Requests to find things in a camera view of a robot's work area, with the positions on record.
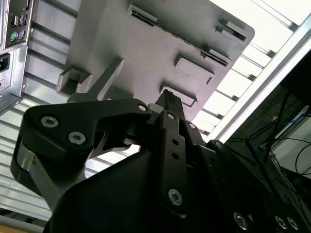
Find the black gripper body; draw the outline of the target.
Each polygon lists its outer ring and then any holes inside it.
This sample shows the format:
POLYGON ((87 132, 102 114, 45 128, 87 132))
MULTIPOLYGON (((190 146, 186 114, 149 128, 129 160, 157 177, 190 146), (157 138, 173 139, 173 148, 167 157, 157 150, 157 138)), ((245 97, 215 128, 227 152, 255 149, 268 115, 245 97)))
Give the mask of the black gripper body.
POLYGON ((53 211, 50 232, 233 232, 233 212, 217 195, 207 163, 186 165, 174 153, 169 161, 177 184, 160 180, 158 155, 140 152, 75 185, 53 211))

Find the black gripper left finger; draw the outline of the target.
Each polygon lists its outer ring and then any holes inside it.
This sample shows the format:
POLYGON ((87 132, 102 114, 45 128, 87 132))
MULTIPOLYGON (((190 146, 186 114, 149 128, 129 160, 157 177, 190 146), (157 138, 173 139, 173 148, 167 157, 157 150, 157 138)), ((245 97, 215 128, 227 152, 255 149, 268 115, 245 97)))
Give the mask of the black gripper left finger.
POLYGON ((52 213, 72 187, 140 152, 158 155, 160 180, 170 178, 170 94, 153 106, 124 99, 30 108, 11 163, 14 178, 52 213))

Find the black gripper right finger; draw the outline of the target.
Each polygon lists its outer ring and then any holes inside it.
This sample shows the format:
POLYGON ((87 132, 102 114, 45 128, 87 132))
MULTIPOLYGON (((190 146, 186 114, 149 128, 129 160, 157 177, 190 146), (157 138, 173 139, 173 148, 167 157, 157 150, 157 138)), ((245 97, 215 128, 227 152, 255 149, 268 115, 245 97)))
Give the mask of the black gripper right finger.
POLYGON ((170 202, 182 229, 198 233, 308 233, 302 203, 285 180, 273 181, 264 166, 213 140, 205 143, 185 120, 179 97, 170 94, 170 202))

